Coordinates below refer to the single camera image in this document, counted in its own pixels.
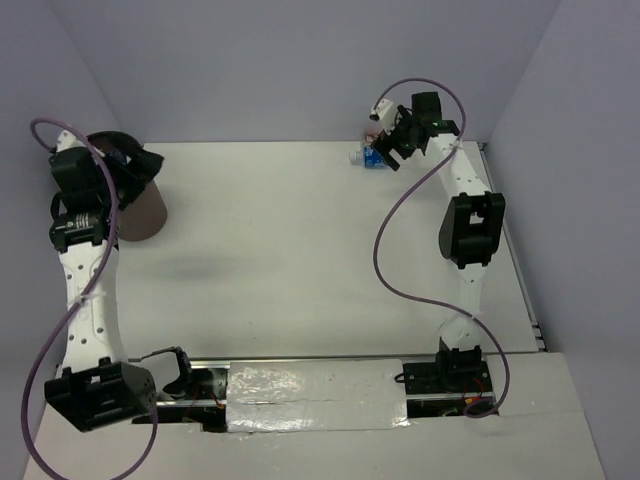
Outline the blue label bottle blue cap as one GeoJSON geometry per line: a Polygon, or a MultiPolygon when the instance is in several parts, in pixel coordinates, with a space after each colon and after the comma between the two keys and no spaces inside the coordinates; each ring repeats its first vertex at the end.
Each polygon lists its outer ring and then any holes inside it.
{"type": "Polygon", "coordinates": [[[106,154],[106,156],[113,162],[117,162],[122,165],[127,165],[131,158],[121,150],[115,149],[106,154]]]}

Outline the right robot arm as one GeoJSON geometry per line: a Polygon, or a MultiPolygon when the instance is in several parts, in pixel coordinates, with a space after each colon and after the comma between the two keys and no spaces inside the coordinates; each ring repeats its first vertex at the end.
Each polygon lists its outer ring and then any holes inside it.
{"type": "Polygon", "coordinates": [[[482,374],[476,318],[486,270],[500,244],[506,200],[481,179],[463,148],[460,129],[444,119],[437,93],[413,95],[410,107],[380,99],[370,117],[381,126],[371,147],[387,166],[398,170],[401,161],[418,160],[430,167],[429,177],[440,179],[448,206],[438,248],[457,276],[454,301],[440,304],[450,315],[443,322],[434,363],[406,367],[396,379],[411,392],[475,385],[482,374]]]}

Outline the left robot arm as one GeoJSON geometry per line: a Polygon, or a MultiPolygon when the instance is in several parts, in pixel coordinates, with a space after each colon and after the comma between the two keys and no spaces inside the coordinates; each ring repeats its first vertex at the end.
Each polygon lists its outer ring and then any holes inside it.
{"type": "Polygon", "coordinates": [[[116,270],[119,245],[108,185],[118,206],[132,203],[159,173],[163,156],[139,146],[115,147],[103,160],[72,146],[49,159],[58,192],[51,204],[50,239],[63,267],[68,307],[66,352],[60,377],[46,382],[47,403],[81,432],[151,412],[158,386],[148,369],[128,361],[118,324],[116,270]]]}

